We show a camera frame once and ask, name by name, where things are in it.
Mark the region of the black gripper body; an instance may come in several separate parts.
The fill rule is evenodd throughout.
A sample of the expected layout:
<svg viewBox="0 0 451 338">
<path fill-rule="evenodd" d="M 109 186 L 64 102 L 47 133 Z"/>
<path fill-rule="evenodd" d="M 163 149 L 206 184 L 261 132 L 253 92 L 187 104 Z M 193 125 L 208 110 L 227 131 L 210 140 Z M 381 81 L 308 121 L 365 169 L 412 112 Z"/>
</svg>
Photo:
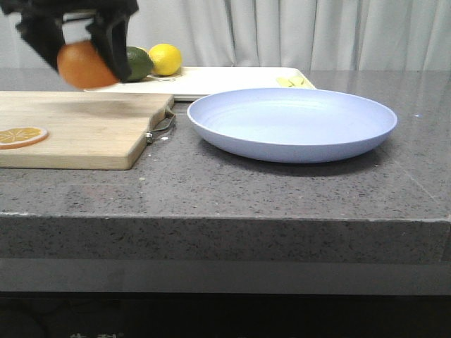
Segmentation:
<svg viewBox="0 0 451 338">
<path fill-rule="evenodd" d="M 58 17 L 66 13 L 83 11 L 132 15 L 138 9 L 137 1 L 1 1 L 1 10 L 6 15 L 10 13 L 26 13 L 28 15 Z"/>
</svg>

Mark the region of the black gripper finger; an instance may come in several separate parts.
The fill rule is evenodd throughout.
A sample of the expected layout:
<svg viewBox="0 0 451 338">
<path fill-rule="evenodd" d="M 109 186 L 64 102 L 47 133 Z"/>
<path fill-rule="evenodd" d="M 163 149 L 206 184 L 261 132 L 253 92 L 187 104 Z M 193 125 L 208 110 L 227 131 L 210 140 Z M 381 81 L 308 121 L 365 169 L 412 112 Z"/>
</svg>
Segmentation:
<svg viewBox="0 0 451 338">
<path fill-rule="evenodd" d="M 55 71 L 58 71 L 58 53 L 64 45 L 60 23 L 54 17 L 22 14 L 16 25 L 21 38 Z"/>
<path fill-rule="evenodd" d="M 129 16 L 124 13 L 96 13 L 86 27 L 91 41 L 119 82 L 131 75 L 127 56 Z"/>
</svg>

